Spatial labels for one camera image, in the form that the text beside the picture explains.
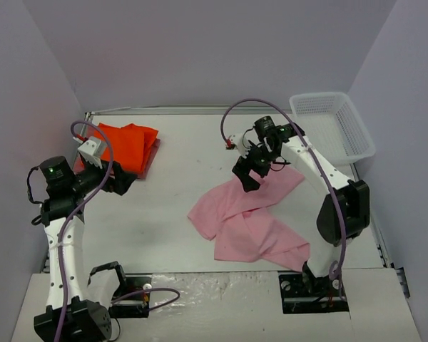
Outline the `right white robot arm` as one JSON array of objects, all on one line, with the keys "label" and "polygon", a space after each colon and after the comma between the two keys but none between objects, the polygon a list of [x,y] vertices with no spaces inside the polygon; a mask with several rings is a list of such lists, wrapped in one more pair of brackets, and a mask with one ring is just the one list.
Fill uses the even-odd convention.
[{"label": "right white robot arm", "polygon": [[327,287],[327,278],[340,277],[348,243],[370,225],[370,189],[365,181],[354,181],[332,165],[294,123],[276,125],[265,116],[254,122],[253,131],[257,142],[240,133],[225,140],[227,148],[240,154],[233,173],[246,192],[260,188],[252,172],[267,177],[281,158],[323,197],[315,223],[318,238],[311,246],[302,276],[304,290],[318,294]]}]

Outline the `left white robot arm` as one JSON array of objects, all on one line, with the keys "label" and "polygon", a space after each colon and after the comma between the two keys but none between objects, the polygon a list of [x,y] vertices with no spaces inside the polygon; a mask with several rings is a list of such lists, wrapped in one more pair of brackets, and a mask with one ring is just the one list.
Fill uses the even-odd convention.
[{"label": "left white robot arm", "polygon": [[86,201],[99,191],[124,195],[136,175],[118,162],[86,163],[75,173],[63,156],[39,165],[48,199],[41,204],[41,223],[49,246],[49,295],[43,313],[34,316],[34,331],[42,341],[107,341],[113,329],[112,298],[125,296],[129,280],[112,261],[91,273],[83,267],[82,241]]}]

